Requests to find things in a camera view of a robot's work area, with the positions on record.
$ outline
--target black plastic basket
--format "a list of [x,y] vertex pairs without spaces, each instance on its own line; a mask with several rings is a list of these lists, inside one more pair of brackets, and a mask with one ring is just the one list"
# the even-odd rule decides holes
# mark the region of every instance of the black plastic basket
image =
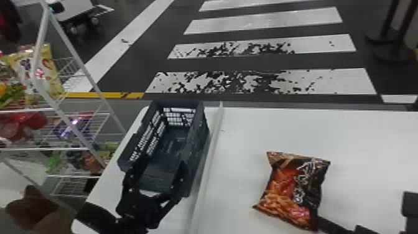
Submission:
[[126,172],[139,157],[151,157],[139,187],[168,192],[181,161],[189,175],[184,197],[188,197],[209,133],[202,102],[153,101],[141,127],[132,136],[118,159]]

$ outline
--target stanchion base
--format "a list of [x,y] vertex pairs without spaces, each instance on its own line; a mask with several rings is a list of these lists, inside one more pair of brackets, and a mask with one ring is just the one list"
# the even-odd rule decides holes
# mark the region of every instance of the stanchion base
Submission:
[[374,27],[366,32],[366,40],[374,45],[387,45],[393,43],[396,38],[396,33],[394,30],[389,29],[389,32],[386,37],[381,35],[382,28]]
[[373,50],[376,58],[388,63],[409,63],[414,59],[414,52],[402,45],[396,53],[392,50],[393,45],[381,45]]

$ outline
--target yellow line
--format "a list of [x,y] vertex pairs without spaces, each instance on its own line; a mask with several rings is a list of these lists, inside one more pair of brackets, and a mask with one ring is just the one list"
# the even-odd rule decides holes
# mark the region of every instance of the yellow line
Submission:
[[[131,93],[131,92],[103,92],[105,98],[115,99],[141,99],[144,93]],[[99,95],[95,92],[74,92],[68,93],[67,98],[99,98]]]

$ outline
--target crosswalk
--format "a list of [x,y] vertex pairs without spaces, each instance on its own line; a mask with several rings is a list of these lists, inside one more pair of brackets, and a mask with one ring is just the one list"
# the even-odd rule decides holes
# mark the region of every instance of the crosswalk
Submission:
[[[297,2],[320,2],[321,0],[209,0],[199,12],[211,12],[241,7],[271,6],[273,4],[293,4]],[[304,27],[327,24],[340,27],[343,24],[336,7],[300,9],[298,11],[260,12],[222,17],[192,19],[184,31],[184,36],[204,35],[211,38],[216,33],[229,33],[228,40],[177,44],[168,55],[168,60],[200,59],[200,64],[212,63],[225,57],[270,56],[272,66],[268,70],[253,70],[243,62],[242,69],[201,70],[190,66],[185,71],[161,70],[148,86],[146,93],[271,93],[271,94],[326,94],[326,95],[375,95],[376,90],[368,73],[362,67],[323,67],[312,69],[281,69],[274,64],[275,56],[299,56],[315,54],[321,60],[324,54],[357,53],[349,34],[324,34],[283,37],[252,38],[231,40],[239,31],[253,32],[264,29],[281,30],[291,28],[295,32]]]

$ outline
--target cart wheel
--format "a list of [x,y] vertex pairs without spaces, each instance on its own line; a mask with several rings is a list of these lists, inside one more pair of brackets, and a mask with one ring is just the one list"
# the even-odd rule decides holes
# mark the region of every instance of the cart wheel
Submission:
[[99,25],[99,23],[100,23],[100,21],[99,21],[99,19],[97,17],[91,17],[90,18],[90,24],[91,25],[97,26],[97,25]]
[[74,27],[74,25],[73,25],[73,24],[68,24],[68,25],[65,27],[65,30],[66,30],[66,32],[67,32],[68,34],[70,34],[70,35],[77,35],[77,34],[78,34],[78,30],[77,30],[77,28],[76,28],[76,27]]

